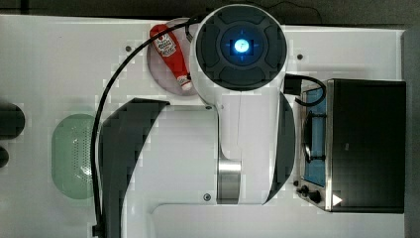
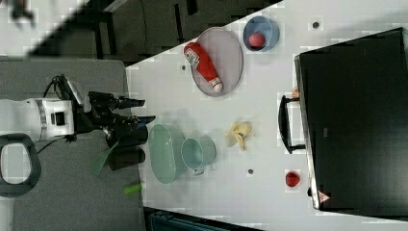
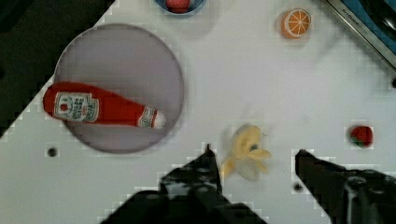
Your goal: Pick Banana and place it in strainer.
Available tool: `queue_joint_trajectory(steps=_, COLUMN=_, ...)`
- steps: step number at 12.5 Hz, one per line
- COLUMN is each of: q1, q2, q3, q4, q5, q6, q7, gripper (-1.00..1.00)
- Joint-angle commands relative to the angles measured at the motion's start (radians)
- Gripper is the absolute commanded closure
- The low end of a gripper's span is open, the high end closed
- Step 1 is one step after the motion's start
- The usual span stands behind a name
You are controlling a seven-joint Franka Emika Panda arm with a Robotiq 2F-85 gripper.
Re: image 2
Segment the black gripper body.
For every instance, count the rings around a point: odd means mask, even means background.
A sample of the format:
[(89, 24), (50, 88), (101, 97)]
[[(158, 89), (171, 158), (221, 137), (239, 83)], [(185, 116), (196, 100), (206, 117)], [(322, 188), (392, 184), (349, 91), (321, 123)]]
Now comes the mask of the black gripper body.
[(107, 139), (112, 136), (115, 129), (125, 126), (138, 126), (128, 121), (129, 116), (115, 113), (119, 110), (118, 101), (125, 96), (115, 97), (112, 93), (90, 91), (88, 93), (90, 110), (85, 111), (84, 107), (76, 107), (74, 114), (74, 131), (76, 135), (85, 134), (94, 130), (106, 130)]

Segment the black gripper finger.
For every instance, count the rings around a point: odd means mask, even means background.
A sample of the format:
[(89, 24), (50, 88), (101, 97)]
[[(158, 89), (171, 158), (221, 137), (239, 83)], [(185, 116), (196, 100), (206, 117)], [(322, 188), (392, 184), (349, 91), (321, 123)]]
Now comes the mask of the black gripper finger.
[(149, 115), (149, 116), (137, 116), (137, 115), (132, 115), (128, 117), (128, 121), (132, 124), (148, 124), (152, 121), (154, 121), (156, 117), (154, 115)]
[(133, 107), (142, 107), (144, 105), (144, 100), (138, 100), (133, 98), (120, 98), (118, 101), (118, 108), (120, 110), (133, 108)]

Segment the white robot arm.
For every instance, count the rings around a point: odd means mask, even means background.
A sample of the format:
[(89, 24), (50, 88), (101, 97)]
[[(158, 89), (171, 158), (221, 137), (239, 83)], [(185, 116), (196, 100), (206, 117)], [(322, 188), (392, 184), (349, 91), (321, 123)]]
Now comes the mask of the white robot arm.
[(1, 181), (1, 195), (19, 197), (33, 189), (41, 174), (37, 141), (73, 139), (78, 134), (101, 130), (108, 141), (121, 141), (155, 119), (152, 116), (124, 116), (116, 109), (141, 107), (142, 100), (114, 97), (110, 93), (91, 91), (90, 110), (86, 112), (75, 96), (56, 98), (29, 98), (22, 101), (1, 101), (1, 147), (21, 145), (28, 153), (31, 171), (20, 183)]

